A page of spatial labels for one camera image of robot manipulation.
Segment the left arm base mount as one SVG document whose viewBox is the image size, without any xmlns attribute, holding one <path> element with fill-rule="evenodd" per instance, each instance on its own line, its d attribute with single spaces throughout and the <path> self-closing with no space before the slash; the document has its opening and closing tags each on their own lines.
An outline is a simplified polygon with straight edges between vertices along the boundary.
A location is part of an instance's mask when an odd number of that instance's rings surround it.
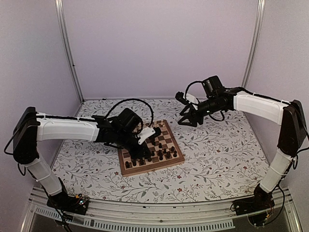
<svg viewBox="0 0 309 232">
<path fill-rule="evenodd" d="M 85 215 L 88 210 L 89 197 L 78 194 L 70 196 L 60 193 L 55 196 L 48 196 L 47 205 L 60 211 L 70 212 L 79 215 Z"/>
</svg>

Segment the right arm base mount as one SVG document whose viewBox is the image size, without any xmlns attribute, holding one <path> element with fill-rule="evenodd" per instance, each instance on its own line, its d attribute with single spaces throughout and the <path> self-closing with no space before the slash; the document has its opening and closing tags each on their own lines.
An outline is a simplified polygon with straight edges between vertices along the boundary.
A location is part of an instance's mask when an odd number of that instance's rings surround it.
<svg viewBox="0 0 309 232">
<path fill-rule="evenodd" d="M 271 193 L 255 193 L 253 196 L 235 200 L 230 207 L 237 216 L 247 215 L 248 221 L 255 227 L 265 226 L 275 206 Z"/>
</svg>

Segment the dark chess piece corner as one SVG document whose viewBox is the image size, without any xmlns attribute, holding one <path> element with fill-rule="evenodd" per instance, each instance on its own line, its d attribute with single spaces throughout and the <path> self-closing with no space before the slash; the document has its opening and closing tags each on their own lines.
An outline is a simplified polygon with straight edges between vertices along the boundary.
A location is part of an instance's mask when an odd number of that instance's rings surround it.
<svg viewBox="0 0 309 232">
<path fill-rule="evenodd" d="M 174 146 L 172 146 L 172 147 L 170 148 L 170 152 L 171 152 L 171 154 L 173 155 L 173 157 L 177 157 L 177 150 L 175 149 Z"/>
</svg>

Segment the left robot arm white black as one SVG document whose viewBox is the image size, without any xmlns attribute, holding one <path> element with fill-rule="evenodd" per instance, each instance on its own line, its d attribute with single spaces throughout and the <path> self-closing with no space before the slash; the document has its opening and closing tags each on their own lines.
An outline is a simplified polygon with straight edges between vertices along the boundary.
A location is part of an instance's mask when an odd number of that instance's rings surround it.
<svg viewBox="0 0 309 232">
<path fill-rule="evenodd" d="M 78 194 L 69 196 L 63 182 L 40 157 L 37 142 L 45 140 L 83 140 L 104 143 L 126 149 L 133 159 L 149 154 L 145 140 L 155 135 L 155 129 L 145 127 L 142 119 L 126 108 L 114 117 L 70 117 L 38 113 L 28 107 L 16 125 L 8 143 L 13 145 L 10 153 L 39 182 L 49 198 L 49 204 L 60 210 L 75 212 L 86 210 L 88 197 Z"/>
</svg>

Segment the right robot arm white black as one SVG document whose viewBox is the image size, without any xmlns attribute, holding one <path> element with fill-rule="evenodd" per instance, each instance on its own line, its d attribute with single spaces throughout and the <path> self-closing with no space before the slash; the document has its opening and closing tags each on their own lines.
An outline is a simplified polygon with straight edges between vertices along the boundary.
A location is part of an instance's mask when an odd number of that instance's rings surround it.
<svg viewBox="0 0 309 232">
<path fill-rule="evenodd" d="M 238 215 L 274 206 L 272 192 L 280 186 L 290 168 L 296 166 L 301 146 L 309 137 L 300 101 L 283 101 L 249 92 L 243 87 L 224 87 L 218 76 L 199 82 L 207 99 L 199 101 L 193 95 L 177 92 L 176 100 L 185 105 L 179 125 L 196 127 L 205 116 L 216 112 L 240 111 L 272 121 L 280 126 L 277 151 L 265 177 L 256 186 L 252 197 L 236 200 L 233 207 Z"/>
</svg>

